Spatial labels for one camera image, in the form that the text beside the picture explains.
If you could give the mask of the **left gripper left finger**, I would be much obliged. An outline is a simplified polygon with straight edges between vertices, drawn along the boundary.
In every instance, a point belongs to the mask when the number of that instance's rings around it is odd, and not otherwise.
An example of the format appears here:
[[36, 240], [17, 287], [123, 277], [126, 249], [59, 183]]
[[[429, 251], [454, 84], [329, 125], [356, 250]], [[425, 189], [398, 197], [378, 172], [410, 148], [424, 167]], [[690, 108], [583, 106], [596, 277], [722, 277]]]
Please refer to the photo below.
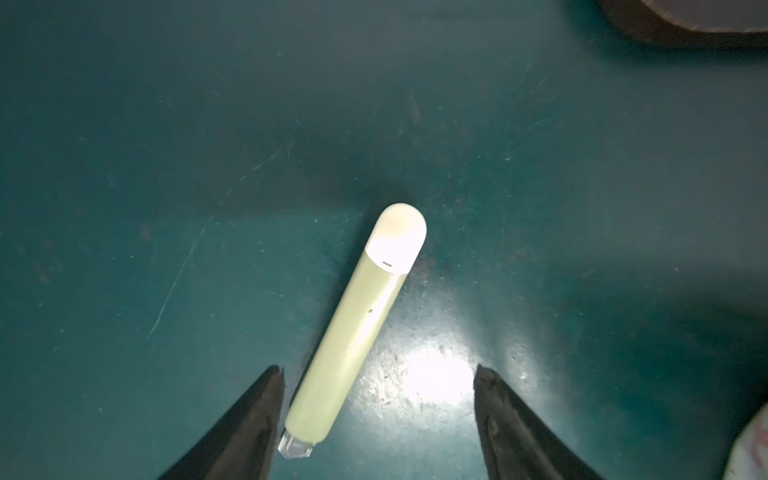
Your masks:
[[163, 479], [266, 479], [271, 471], [285, 380], [272, 365]]

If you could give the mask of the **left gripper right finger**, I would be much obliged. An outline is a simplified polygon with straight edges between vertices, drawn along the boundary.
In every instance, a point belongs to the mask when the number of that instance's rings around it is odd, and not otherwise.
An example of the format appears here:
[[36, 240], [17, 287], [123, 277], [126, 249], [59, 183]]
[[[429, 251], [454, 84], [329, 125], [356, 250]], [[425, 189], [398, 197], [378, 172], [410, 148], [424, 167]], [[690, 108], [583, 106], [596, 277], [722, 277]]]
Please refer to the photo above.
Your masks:
[[599, 480], [494, 370], [479, 365], [474, 412], [490, 480]]

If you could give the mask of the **white cloth tote pouch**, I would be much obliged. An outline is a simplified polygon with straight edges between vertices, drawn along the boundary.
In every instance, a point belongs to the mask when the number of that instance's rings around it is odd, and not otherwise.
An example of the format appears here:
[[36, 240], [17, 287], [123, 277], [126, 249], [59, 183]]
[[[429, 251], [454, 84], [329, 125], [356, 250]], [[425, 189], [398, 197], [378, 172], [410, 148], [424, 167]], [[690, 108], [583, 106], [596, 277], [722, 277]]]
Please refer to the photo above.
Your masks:
[[723, 480], [767, 480], [767, 417], [765, 404], [734, 442]]

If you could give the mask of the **olive green art knife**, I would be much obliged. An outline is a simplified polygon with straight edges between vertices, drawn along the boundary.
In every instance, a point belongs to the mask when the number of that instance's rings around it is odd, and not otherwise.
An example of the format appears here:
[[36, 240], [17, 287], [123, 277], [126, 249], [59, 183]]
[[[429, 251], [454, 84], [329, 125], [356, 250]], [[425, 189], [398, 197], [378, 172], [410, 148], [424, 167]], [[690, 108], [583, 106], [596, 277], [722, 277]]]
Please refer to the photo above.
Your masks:
[[426, 236], [412, 205], [392, 204], [378, 217], [288, 410], [284, 458], [307, 458], [328, 436]]

